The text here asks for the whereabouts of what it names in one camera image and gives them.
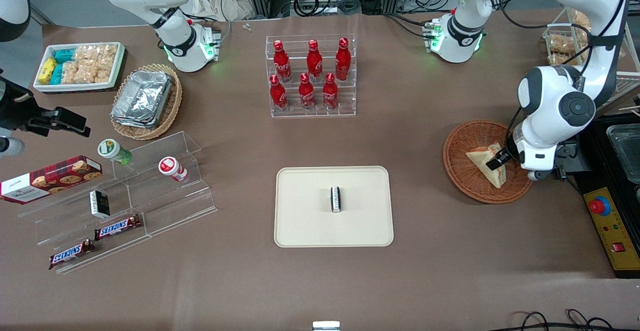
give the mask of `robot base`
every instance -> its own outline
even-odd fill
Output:
[[[470,43],[466,46],[460,46],[458,40],[454,39],[448,30],[447,24],[452,16],[448,13],[441,18],[434,18],[422,26],[422,34],[425,37],[424,45],[427,48],[427,53],[435,53],[446,62],[466,62],[480,48],[482,34],[475,41],[469,38]]]
[[[191,25],[196,31],[196,42],[183,56],[173,55],[167,47],[164,51],[179,71],[196,72],[210,62],[218,60],[220,54],[220,31],[213,32],[211,28],[198,23]]]

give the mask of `red cookie box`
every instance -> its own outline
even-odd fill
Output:
[[[87,156],[75,156],[0,184],[0,200],[27,204],[86,183],[103,175],[103,168]]]

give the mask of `red label bottle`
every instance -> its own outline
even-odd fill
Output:
[[[273,100],[273,107],[275,108],[275,111],[279,113],[286,112],[289,109],[289,102],[287,101],[284,87],[278,80],[278,76],[271,75],[269,82],[271,83],[269,92],[271,94],[271,100]]]
[[[340,81],[347,80],[349,68],[352,66],[352,53],[349,52],[349,40],[343,37],[338,42],[338,52],[335,53],[335,76]]]
[[[318,41],[309,41],[309,53],[306,55],[306,67],[309,69],[309,76],[312,83],[319,83],[323,79],[322,75],[322,55],[318,51]]]
[[[283,83],[291,82],[291,64],[289,62],[289,55],[287,55],[282,45],[282,41],[276,40],[273,42],[273,49],[276,51],[273,56],[273,64],[276,67],[276,72],[280,80]]]
[[[314,98],[314,86],[309,83],[309,74],[302,72],[300,75],[300,86],[297,88],[300,92],[300,102],[302,108],[307,112],[311,112],[316,108],[316,99]]]
[[[322,88],[322,97],[324,99],[324,107],[330,112],[338,108],[338,85],[336,85],[334,74],[327,72],[324,87]]]

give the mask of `brown wicker basket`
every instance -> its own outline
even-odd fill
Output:
[[[504,146],[507,126],[488,119],[474,119],[455,128],[446,138],[442,161],[451,181],[469,197],[486,204],[507,204],[516,201],[531,187],[527,171],[516,162],[505,165],[507,180],[496,188],[467,157],[476,147],[498,142]]]
[[[117,123],[114,119],[111,119],[111,124],[116,129],[116,132],[124,137],[129,137],[135,140],[151,140],[159,137],[169,130],[171,124],[174,123],[176,116],[178,116],[178,109],[180,108],[180,102],[183,100],[183,87],[180,85],[180,80],[178,79],[178,75],[176,74],[171,67],[165,66],[164,64],[149,64],[146,66],[142,66],[138,68],[136,71],[162,71],[167,75],[170,75],[173,83],[171,84],[171,89],[169,90],[170,94],[167,97],[166,103],[164,104],[164,110],[162,110],[162,115],[160,116],[160,122],[158,126],[154,128],[141,128],[141,127],[132,127],[125,126],[123,124]],[[115,105],[118,101],[118,98],[122,94],[122,89],[124,85],[127,83],[129,78],[133,75],[133,72],[126,76],[125,80],[121,83],[118,88],[118,92],[116,93],[113,104]]]

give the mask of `emergency stop button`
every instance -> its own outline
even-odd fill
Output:
[[[606,216],[611,213],[611,204],[608,199],[597,196],[589,202],[589,210],[601,216]]]

